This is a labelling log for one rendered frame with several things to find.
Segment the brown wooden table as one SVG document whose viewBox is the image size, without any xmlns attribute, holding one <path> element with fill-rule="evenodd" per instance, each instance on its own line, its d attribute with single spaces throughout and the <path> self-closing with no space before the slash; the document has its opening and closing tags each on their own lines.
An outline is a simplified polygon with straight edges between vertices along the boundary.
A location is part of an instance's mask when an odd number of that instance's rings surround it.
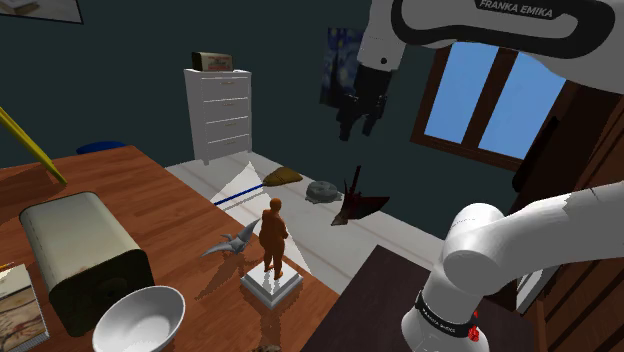
<svg viewBox="0 0 624 352">
<path fill-rule="evenodd" d="M 261 259 L 256 241 L 238 256 L 204 256 L 236 221 L 134 146 L 59 158 L 62 185 L 38 163 L 0 169 L 0 265 L 25 264 L 50 337 L 29 352 L 93 352 L 92 336 L 67 334 L 19 221 L 33 204 L 93 191 L 147 253 L 158 285 L 186 301 L 181 326 L 163 352 L 250 352 L 274 344 L 283 352 L 316 352 L 305 344 L 336 302 L 326 285 L 304 276 L 301 286 L 270 310 L 240 283 Z"/>
</svg>

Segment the grey pterosaur toy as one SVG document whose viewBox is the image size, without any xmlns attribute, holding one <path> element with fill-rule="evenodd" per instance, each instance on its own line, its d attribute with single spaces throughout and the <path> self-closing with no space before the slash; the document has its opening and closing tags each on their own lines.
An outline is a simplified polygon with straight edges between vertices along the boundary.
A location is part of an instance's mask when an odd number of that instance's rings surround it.
<svg viewBox="0 0 624 352">
<path fill-rule="evenodd" d="M 259 219 L 256 219 L 253 222 L 249 223 L 237 234 L 235 238 L 233 238 L 230 234 L 222 234 L 222 237 L 225 237 L 226 241 L 215 244 L 214 246 L 206 250 L 202 254 L 202 257 L 220 251 L 229 251 L 235 254 L 241 253 L 249 244 L 253 235 L 253 230 L 258 222 Z"/>
</svg>

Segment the cream and black box appliance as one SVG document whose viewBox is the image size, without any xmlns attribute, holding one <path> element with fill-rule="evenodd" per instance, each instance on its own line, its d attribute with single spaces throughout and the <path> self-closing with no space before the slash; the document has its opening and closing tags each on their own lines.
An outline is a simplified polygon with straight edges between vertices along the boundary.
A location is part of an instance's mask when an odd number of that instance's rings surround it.
<svg viewBox="0 0 624 352">
<path fill-rule="evenodd" d="M 94 192 L 27 207 L 19 221 L 71 337 L 94 329 L 126 295 L 154 284 L 147 254 Z"/>
</svg>

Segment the spiral book with picture cover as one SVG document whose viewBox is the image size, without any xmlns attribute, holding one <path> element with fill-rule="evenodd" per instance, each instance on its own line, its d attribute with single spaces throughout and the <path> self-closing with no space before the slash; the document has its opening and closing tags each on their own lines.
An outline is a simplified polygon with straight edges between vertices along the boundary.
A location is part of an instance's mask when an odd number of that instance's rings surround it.
<svg viewBox="0 0 624 352">
<path fill-rule="evenodd" d="M 28 352 L 49 338 L 26 266 L 0 272 L 0 352 Z"/>
</svg>

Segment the framed wall picture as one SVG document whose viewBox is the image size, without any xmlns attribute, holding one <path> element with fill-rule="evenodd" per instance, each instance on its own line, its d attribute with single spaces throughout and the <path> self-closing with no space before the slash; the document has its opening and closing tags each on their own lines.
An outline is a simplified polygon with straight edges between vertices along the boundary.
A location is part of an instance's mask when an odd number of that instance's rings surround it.
<svg viewBox="0 0 624 352">
<path fill-rule="evenodd" d="M 0 15 L 83 23 L 77 0 L 0 0 Z"/>
</svg>

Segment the yellow stick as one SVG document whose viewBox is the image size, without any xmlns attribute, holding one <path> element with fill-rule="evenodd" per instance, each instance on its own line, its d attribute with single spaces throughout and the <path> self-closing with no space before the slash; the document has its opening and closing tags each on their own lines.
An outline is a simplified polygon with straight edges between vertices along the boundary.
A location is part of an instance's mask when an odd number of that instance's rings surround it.
<svg viewBox="0 0 624 352">
<path fill-rule="evenodd" d="M 48 155 L 2 107 L 0 107 L 0 124 L 5 127 L 61 184 L 68 184 L 67 180 L 55 167 Z"/>
</svg>

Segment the dark brown wooden cabinet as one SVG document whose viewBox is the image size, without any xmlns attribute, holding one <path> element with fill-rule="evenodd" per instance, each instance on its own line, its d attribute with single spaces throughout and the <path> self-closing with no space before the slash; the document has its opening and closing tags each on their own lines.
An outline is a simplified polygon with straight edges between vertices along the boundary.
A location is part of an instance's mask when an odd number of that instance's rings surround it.
<svg viewBox="0 0 624 352">
<path fill-rule="evenodd" d="M 513 179 L 517 211 L 624 180 L 624 96 L 565 83 Z M 567 264 L 524 314 L 535 352 L 624 352 L 624 258 Z"/>
</svg>

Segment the blue starry wall picture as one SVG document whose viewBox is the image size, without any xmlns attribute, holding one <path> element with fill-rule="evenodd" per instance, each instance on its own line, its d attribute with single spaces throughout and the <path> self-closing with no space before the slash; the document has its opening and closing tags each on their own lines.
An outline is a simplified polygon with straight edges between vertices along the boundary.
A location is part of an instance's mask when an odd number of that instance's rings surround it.
<svg viewBox="0 0 624 352">
<path fill-rule="evenodd" d="M 320 103 L 339 108 L 345 94 L 355 93 L 354 80 L 358 69 L 357 55 L 363 30 L 330 27 L 323 60 Z"/>
</svg>

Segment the blue round stool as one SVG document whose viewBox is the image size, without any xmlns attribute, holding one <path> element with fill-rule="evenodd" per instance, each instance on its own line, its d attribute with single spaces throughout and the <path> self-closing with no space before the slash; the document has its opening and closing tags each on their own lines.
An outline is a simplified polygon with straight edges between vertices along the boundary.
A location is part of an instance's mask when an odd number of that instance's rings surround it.
<svg viewBox="0 0 624 352">
<path fill-rule="evenodd" d="M 104 150 L 110 150 L 115 148 L 124 147 L 125 143 L 119 141 L 98 141 L 83 145 L 76 149 L 78 155 L 99 152 Z"/>
</svg>

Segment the white chest of drawers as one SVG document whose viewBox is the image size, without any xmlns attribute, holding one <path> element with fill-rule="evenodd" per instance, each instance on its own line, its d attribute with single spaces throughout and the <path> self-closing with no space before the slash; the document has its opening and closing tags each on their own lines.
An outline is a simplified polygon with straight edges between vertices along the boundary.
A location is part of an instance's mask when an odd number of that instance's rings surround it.
<svg viewBox="0 0 624 352">
<path fill-rule="evenodd" d="M 209 161 L 252 150 L 252 73 L 228 54 L 193 52 L 184 71 L 196 159 Z"/>
</svg>

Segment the white bowl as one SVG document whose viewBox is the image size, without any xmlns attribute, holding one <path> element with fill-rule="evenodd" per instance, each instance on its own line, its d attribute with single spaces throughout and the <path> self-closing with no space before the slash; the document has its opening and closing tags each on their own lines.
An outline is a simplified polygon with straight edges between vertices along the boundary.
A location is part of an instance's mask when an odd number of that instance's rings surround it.
<svg viewBox="0 0 624 352">
<path fill-rule="evenodd" d="M 94 352 L 161 352 L 175 337 L 186 311 L 184 296 L 169 286 L 134 291 L 97 323 Z"/>
</svg>

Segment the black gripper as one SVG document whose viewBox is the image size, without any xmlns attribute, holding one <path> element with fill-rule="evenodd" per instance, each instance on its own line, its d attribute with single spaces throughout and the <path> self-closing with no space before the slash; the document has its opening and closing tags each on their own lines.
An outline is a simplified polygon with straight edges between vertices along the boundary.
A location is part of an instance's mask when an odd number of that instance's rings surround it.
<svg viewBox="0 0 624 352">
<path fill-rule="evenodd" d="M 382 71 L 360 64 L 354 80 L 355 94 L 345 94 L 336 120 L 340 124 L 339 139 L 348 141 L 354 123 L 365 113 L 362 134 L 370 136 L 376 122 L 382 118 L 387 101 L 391 71 Z"/>
</svg>

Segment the brown framed window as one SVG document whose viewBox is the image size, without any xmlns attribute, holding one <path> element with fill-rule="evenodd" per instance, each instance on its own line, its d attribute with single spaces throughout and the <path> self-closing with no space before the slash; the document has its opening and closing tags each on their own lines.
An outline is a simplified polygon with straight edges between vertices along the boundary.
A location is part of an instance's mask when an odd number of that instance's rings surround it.
<svg viewBox="0 0 624 352">
<path fill-rule="evenodd" d="M 410 141 L 515 171 L 572 94 L 527 54 L 455 43 L 435 53 Z"/>
</svg>

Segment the dark robot stand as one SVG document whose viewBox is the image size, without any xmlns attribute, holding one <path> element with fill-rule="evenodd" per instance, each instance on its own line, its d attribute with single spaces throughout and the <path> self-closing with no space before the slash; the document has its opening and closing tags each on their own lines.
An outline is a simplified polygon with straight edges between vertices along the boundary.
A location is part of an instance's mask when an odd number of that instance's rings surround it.
<svg viewBox="0 0 624 352">
<path fill-rule="evenodd" d="M 411 352 L 401 319 L 429 274 L 376 246 L 301 352 Z M 531 322 L 488 299 L 477 312 L 490 352 L 534 352 Z"/>
</svg>

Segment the orange human figure white base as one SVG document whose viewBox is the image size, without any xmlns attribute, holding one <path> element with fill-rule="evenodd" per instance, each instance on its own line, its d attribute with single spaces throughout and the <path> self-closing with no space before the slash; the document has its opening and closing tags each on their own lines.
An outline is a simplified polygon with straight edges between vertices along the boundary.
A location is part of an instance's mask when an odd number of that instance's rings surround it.
<svg viewBox="0 0 624 352">
<path fill-rule="evenodd" d="M 284 262 L 289 234 L 280 215 L 281 207 L 282 201 L 272 198 L 269 208 L 263 211 L 259 232 L 263 259 L 241 278 L 241 284 L 269 309 L 274 309 L 303 281 L 303 276 Z"/>
</svg>

